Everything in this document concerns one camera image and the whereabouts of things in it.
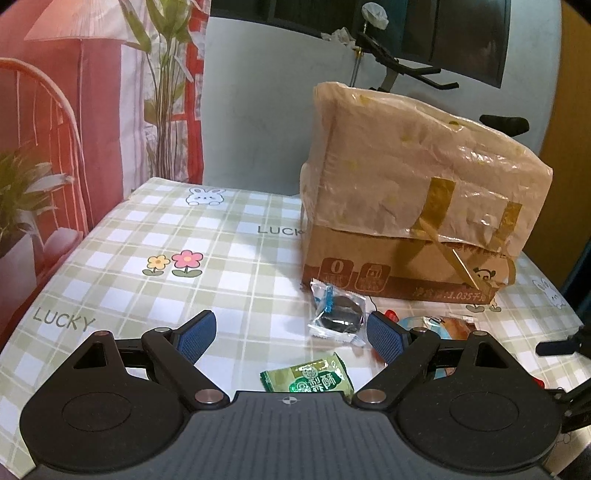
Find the white plastic bag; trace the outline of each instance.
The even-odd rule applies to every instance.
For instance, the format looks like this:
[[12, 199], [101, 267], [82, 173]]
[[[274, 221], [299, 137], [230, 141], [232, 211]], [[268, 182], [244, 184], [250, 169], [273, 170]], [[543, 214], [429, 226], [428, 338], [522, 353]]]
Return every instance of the white plastic bag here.
[[335, 30], [330, 35], [328, 33], [321, 33], [320, 36], [322, 40], [339, 42], [350, 48], [355, 47], [355, 39], [351, 36], [349, 30], [347, 30], [347, 27]]
[[386, 30], [386, 27], [388, 26], [388, 16], [382, 5], [378, 5], [375, 2], [368, 2], [361, 7], [361, 14], [363, 15], [363, 18], [375, 28]]

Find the red bottle cap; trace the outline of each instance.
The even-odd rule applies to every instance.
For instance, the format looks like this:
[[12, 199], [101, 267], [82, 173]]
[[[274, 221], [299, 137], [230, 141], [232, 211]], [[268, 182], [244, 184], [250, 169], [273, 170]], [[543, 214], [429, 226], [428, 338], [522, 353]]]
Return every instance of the red bottle cap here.
[[398, 315], [396, 315], [396, 312], [393, 310], [386, 310], [386, 313], [384, 313], [384, 315], [386, 315], [386, 317], [388, 317], [394, 323], [397, 323], [400, 320], [398, 318]]

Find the white wall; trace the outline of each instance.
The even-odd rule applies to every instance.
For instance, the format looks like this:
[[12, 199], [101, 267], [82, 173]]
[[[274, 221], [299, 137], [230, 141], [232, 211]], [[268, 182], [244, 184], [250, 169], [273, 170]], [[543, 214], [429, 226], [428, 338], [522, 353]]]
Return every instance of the white wall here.
[[[560, 1], [513, 0], [500, 89], [443, 72], [438, 91], [399, 77], [393, 93], [412, 96], [474, 120], [483, 114], [524, 116], [517, 139], [538, 153], [550, 118], [560, 57]], [[204, 184], [298, 193], [313, 124], [312, 90], [349, 83], [354, 53], [339, 44], [267, 25], [211, 18], [203, 78]], [[385, 67], [366, 55], [357, 87], [378, 87]]]

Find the checkered tablecloth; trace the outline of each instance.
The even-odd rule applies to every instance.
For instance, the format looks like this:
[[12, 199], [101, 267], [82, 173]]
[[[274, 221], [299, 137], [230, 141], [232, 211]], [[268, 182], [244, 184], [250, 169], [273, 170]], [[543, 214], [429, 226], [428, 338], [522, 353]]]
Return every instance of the checkered tablecloth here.
[[[300, 201], [290, 197], [161, 179], [136, 190], [60, 268], [2, 351], [0, 461], [19, 476], [33, 467], [18, 430], [20, 411], [96, 330], [137, 338], [211, 309], [217, 337], [197, 366], [231, 398], [236, 390], [262, 390], [263, 370], [334, 351], [354, 387], [363, 386], [383, 368], [369, 345], [342, 346], [307, 333], [314, 309], [300, 287], [299, 226]], [[524, 255], [517, 272], [516, 285], [497, 295], [497, 308], [373, 301], [400, 318], [474, 316], [477, 327], [491, 332], [530, 373], [569, 390], [591, 377], [591, 362], [579, 355], [537, 358], [534, 348], [575, 332], [580, 322]], [[588, 429], [561, 437], [552, 469], [559, 471], [590, 441]]]

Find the yellow flower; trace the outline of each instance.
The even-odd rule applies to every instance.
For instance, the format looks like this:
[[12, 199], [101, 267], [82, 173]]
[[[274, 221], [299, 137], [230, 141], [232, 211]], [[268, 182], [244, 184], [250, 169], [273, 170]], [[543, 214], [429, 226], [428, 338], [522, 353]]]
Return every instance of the yellow flower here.
[[148, 268], [156, 268], [158, 270], [164, 270], [166, 265], [170, 263], [170, 260], [165, 255], [159, 255], [157, 257], [150, 257], [148, 259]]

